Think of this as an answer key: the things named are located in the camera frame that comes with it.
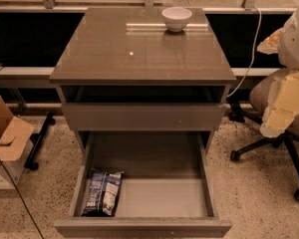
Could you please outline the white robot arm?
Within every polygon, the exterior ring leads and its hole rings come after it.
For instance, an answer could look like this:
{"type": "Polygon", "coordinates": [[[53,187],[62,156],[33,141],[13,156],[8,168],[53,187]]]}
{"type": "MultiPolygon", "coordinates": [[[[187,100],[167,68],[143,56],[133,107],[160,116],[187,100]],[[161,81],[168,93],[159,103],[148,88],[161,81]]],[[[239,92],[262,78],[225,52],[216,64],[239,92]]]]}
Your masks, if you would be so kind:
{"type": "Polygon", "coordinates": [[[279,63],[290,70],[287,76],[275,77],[270,85],[260,127],[264,136],[277,137],[299,115],[299,7],[282,28],[258,45],[257,51],[267,55],[277,53],[279,63]]]}

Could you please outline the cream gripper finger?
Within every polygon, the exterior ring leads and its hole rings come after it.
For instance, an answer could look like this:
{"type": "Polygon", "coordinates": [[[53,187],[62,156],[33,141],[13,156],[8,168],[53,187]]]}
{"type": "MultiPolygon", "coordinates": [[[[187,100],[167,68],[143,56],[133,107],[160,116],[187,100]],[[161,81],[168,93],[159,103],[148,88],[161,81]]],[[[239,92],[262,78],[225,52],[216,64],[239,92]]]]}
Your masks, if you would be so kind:
{"type": "Polygon", "coordinates": [[[299,72],[291,73],[283,78],[286,80],[282,91],[284,107],[291,115],[286,123],[265,123],[263,115],[260,132],[266,137],[279,136],[299,115],[299,72]]]}
{"type": "Polygon", "coordinates": [[[282,28],[274,31],[257,46],[257,51],[266,55],[278,54],[282,33],[282,28]]]}

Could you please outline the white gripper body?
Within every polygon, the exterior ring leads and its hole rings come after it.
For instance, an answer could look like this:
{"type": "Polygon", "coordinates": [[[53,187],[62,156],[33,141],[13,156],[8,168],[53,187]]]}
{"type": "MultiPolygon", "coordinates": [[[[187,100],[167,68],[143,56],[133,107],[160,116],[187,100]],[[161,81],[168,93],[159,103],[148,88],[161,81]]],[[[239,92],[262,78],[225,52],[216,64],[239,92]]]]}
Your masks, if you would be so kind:
{"type": "Polygon", "coordinates": [[[265,123],[286,123],[291,115],[284,107],[282,91],[286,80],[283,77],[275,77],[269,88],[268,106],[264,112],[265,123]]]}

